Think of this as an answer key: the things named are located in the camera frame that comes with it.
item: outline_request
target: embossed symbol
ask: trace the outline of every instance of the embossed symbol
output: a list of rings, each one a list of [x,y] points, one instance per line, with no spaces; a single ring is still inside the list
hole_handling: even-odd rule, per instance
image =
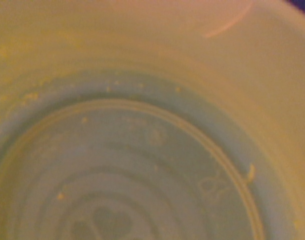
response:
[[[71,235],[74,240],[141,240],[125,238],[132,227],[133,221],[125,212],[115,212],[102,206],[94,211],[91,223],[76,221],[72,225]]]
[[[212,204],[217,204],[229,190],[228,183],[221,176],[219,170],[215,176],[207,176],[200,180],[198,186],[204,198]]]

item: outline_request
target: food crumb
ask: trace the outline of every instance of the food crumb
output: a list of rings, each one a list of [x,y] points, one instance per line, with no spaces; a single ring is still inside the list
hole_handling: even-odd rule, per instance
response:
[[[248,184],[250,184],[254,179],[255,179],[255,175],[256,175],[256,168],[255,166],[251,163],[249,166],[249,172],[246,176],[246,182]]]
[[[62,192],[58,193],[57,200],[63,200],[64,198],[65,198],[65,195]]]

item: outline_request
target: concentric ring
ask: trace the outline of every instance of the concentric ring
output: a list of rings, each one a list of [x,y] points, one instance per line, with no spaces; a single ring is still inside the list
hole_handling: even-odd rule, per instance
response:
[[[4,163],[11,240],[79,240],[83,231],[87,240],[220,240],[220,222],[261,239],[255,204],[220,149],[147,103],[65,107],[18,139]]]

